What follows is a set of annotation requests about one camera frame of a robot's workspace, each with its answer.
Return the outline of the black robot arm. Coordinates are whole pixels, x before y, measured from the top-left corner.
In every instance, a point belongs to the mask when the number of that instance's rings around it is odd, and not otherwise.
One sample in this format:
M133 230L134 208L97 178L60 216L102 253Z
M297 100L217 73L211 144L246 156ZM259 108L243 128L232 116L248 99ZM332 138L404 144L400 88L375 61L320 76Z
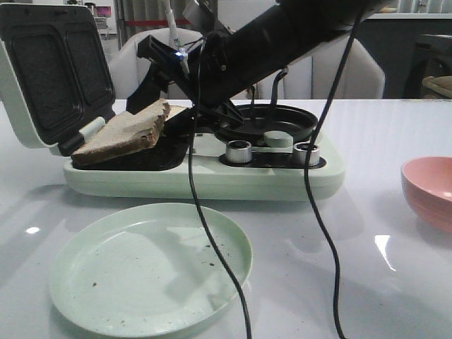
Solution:
M151 64L126 108L138 113L175 83L207 119L236 128L244 120L231 97L315 49L354 33L385 5L377 0L276 1L230 32L202 1L191 1L183 16L202 34L202 41L186 53L150 35L142 39L137 56Z

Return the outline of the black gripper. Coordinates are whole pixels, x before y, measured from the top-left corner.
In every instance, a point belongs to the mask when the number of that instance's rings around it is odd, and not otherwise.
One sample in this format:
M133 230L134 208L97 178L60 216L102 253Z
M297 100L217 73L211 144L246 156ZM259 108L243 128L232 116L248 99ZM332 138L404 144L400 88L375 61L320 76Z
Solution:
M169 76L200 109L203 117L220 126L238 127L243 124L243 118L230 98L247 87L244 80L246 53L247 36L241 31L233 34L217 31L186 54L187 69L180 65L183 53L171 49L167 53ZM151 64L141 84L128 97L126 110L137 114L156 102L161 92L168 91L170 78L158 65Z

